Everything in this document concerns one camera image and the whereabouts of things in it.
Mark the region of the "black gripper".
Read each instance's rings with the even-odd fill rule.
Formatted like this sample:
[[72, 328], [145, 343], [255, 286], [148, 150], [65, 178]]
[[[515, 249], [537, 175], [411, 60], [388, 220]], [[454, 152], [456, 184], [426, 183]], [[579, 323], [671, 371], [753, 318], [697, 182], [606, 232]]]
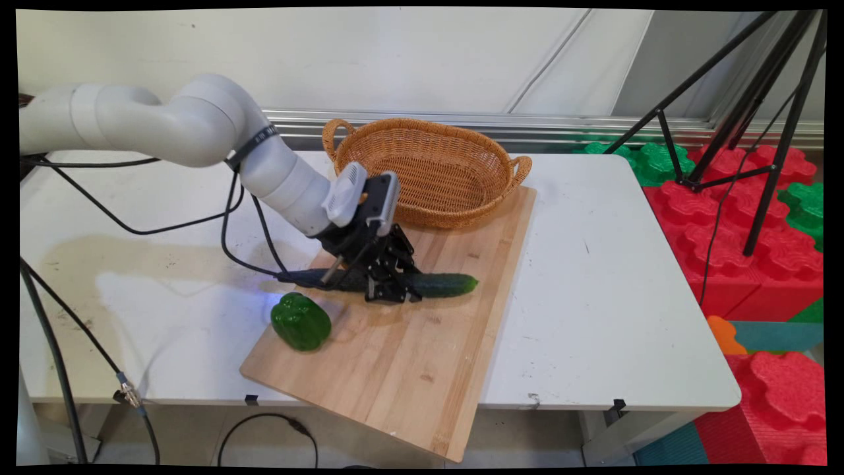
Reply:
[[346, 228], [331, 225], [315, 238], [325, 252], [342, 257], [348, 265], [373, 263], [367, 268], [365, 301], [405, 303], [422, 300], [411, 282], [411, 276], [421, 274], [421, 271], [414, 264], [413, 246], [398, 223], [393, 223], [385, 236], [377, 236], [366, 224], [353, 224]]

